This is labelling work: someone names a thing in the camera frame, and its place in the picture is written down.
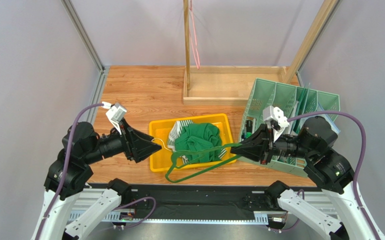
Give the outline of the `pink wire hanger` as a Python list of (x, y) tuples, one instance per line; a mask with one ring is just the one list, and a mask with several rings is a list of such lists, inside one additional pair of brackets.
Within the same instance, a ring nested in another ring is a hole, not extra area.
[(189, 16), (192, 24), (192, 33), (190, 32), (189, 39), (192, 47), (192, 53), (194, 58), (194, 63), (196, 68), (199, 70), (201, 68), (201, 61), (200, 61), (200, 54), (198, 51), (198, 41), (197, 41), (197, 31), (196, 31), (196, 25), (195, 25), (195, 18), (194, 18), (194, 12), (193, 12), (193, 1), (190, 0), (187, 4)]

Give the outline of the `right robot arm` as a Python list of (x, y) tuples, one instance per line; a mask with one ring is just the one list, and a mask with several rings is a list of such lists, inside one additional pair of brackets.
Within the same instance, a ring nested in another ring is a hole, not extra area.
[(279, 180), (265, 190), (262, 197), (265, 206), (291, 213), (325, 240), (384, 240), (385, 234), (364, 206), (356, 178), (358, 171), (333, 149), (338, 135), (326, 119), (308, 118), (296, 136), (275, 137), (279, 128), (274, 122), (262, 124), (230, 151), (263, 165), (273, 156), (304, 159), (305, 173), (330, 200), (337, 218), (306, 202)]

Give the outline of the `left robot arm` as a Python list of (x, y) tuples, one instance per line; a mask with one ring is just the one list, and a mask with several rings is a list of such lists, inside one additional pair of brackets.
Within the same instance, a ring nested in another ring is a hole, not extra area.
[(153, 137), (122, 119), (109, 134), (99, 135), (89, 122), (72, 125), (63, 137), (63, 149), (44, 182), (44, 200), (33, 240), (84, 240), (110, 212), (135, 204), (132, 187), (115, 178), (77, 219), (68, 222), (76, 201), (92, 177), (91, 165), (118, 154), (139, 163), (162, 147)]

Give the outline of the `green white striped tank top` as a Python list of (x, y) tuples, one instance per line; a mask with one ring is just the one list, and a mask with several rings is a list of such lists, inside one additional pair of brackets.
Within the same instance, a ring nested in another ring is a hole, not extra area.
[(192, 120), (176, 121), (169, 132), (167, 147), (173, 152), (202, 151), (222, 146), (218, 127), (211, 123), (195, 123)]

